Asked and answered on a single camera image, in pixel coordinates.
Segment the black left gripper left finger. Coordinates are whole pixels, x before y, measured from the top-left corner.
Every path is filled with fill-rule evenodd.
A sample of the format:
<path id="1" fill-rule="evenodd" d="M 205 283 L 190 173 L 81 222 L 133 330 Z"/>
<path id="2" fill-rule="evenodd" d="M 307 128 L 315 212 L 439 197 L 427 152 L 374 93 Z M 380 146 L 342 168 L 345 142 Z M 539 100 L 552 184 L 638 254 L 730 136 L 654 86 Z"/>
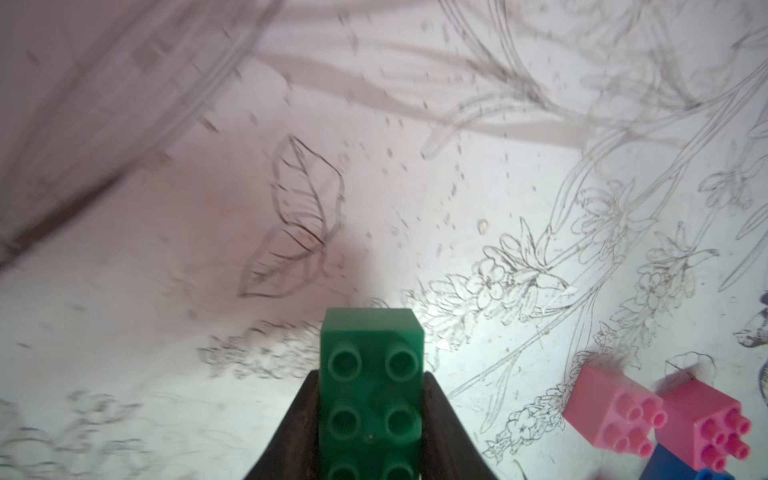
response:
<path id="1" fill-rule="evenodd" d="M 318 479 L 319 374 L 311 370 L 244 480 Z"/>

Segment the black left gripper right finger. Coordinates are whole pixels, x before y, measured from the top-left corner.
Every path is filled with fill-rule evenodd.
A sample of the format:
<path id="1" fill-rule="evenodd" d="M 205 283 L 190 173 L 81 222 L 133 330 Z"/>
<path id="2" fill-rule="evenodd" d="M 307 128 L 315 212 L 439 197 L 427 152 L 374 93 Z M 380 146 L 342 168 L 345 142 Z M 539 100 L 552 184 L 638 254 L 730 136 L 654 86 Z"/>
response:
<path id="1" fill-rule="evenodd" d="M 424 373 L 422 404 L 422 478 L 497 480 L 431 372 Z"/>

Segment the green lego brick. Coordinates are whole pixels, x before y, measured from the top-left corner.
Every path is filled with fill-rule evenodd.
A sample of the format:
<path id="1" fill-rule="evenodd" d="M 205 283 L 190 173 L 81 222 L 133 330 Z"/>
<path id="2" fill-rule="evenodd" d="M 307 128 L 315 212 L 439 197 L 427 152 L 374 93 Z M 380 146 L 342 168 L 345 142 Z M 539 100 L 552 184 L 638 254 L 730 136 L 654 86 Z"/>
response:
<path id="1" fill-rule="evenodd" d="M 420 477 L 424 346 L 409 309 L 327 310 L 318 370 L 320 478 Z"/>

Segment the pink lego brick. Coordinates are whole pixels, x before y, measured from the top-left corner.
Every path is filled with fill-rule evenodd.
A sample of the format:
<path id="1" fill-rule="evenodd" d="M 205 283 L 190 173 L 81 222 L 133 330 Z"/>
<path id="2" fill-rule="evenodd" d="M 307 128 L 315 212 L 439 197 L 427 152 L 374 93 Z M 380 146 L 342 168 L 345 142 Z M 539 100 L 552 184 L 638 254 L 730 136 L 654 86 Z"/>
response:
<path id="1" fill-rule="evenodd" d="M 661 399 L 667 422 L 656 440 L 692 469 L 722 473 L 731 458 L 751 455 L 744 437 L 752 422 L 740 401 L 697 379 L 664 391 Z"/>
<path id="2" fill-rule="evenodd" d="M 563 417 L 593 447 L 641 458 L 654 450 L 651 431 L 668 421 L 661 397 L 620 372 L 592 366 L 580 370 Z"/>

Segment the blue lego brick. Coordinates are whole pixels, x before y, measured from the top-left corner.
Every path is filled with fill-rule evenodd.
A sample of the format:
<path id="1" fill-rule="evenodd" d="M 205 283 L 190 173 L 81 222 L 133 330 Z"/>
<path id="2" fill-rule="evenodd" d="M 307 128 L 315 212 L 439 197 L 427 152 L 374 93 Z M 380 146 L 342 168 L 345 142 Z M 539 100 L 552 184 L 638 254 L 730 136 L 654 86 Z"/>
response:
<path id="1" fill-rule="evenodd" d="M 695 470 L 658 444 L 650 456 L 640 480 L 734 480 L 730 473 L 711 469 Z"/>

